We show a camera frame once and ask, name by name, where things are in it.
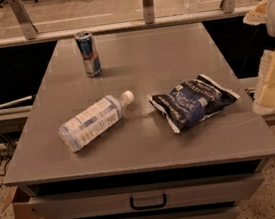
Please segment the blue chip bag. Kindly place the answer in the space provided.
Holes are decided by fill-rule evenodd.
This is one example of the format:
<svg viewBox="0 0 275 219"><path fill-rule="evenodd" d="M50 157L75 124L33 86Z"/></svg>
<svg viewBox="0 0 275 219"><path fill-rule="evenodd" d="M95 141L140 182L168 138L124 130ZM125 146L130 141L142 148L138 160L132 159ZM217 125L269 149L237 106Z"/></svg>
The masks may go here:
<svg viewBox="0 0 275 219"><path fill-rule="evenodd" d="M236 92L224 88L205 74L183 81L170 93L147 96L176 134L218 114L239 98Z"/></svg>

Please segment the metal railing frame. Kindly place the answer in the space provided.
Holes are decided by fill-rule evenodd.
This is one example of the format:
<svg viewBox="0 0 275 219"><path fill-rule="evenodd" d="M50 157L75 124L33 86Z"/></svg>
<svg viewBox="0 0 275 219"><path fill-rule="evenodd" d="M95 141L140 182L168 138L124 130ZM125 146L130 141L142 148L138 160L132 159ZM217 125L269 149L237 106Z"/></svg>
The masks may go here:
<svg viewBox="0 0 275 219"><path fill-rule="evenodd" d="M177 19L184 0L153 0L157 22ZM142 0L23 0L39 38L64 38L79 30L117 30L144 22ZM0 46L24 42L25 37L10 6L0 7Z"/></svg>

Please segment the plastic water bottle lying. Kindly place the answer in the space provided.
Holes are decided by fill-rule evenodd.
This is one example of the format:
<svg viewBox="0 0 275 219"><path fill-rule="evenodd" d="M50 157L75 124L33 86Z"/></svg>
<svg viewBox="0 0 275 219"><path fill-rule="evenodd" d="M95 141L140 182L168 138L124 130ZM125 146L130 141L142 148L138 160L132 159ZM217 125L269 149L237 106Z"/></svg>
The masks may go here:
<svg viewBox="0 0 275 219"><path fill-rule="evenodd" d="M134 94L130 90L123 92L120 98L106 95L62 124L58 129L59 136L72 152L78 152L121 120L124 109L133 100Z"/></svg>

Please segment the grey drawer cabinet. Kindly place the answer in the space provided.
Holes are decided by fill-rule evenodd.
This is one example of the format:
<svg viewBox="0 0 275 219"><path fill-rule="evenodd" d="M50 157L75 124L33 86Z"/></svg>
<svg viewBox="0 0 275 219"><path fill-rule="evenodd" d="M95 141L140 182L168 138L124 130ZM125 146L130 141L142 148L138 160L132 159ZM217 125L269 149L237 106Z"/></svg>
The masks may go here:
<svg viewBox="0 0 275 219"><path fill-rule="evenodd" d="M208 75L242 87L202 24L97 36L103 67L85 74L73 39L57 42L5 176L48 219L234 219L275 156L275 137L248 95L174 133L147 96ZM58 128L106 95L135 96L124 118L79 152ZM163 208L134 211L129 199L167 195Z"/></svg>

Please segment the redbull can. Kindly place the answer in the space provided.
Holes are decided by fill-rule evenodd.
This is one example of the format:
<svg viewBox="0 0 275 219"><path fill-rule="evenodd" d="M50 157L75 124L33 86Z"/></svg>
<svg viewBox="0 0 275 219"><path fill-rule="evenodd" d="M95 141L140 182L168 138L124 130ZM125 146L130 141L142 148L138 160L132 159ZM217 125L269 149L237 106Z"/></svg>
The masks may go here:
<svg viewBox="0 0 275 219"><path fill-rule="evenodd" d="M102 71L100 58L96 51L94 36L90 31L79 31L74 35L76 45L84 62L85 72L89 77L97 77Z"/></svg>

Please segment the grey metal rod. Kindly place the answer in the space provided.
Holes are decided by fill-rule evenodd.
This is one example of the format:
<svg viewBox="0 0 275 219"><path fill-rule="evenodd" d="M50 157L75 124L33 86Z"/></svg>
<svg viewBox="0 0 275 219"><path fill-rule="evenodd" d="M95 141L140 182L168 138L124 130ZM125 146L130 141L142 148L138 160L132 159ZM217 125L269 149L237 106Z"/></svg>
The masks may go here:
<svg viewBox="0 0 275 219"><path fill-rule="evenodd" d="M20 104L25 101L30 101L31 99L35 99L36 95L29 95L28 97L22 97L21 99L15 99L14 101L9 101L7 103L0 104L1 108L7 108L9 106L14 106L15 104Z"/></svg>

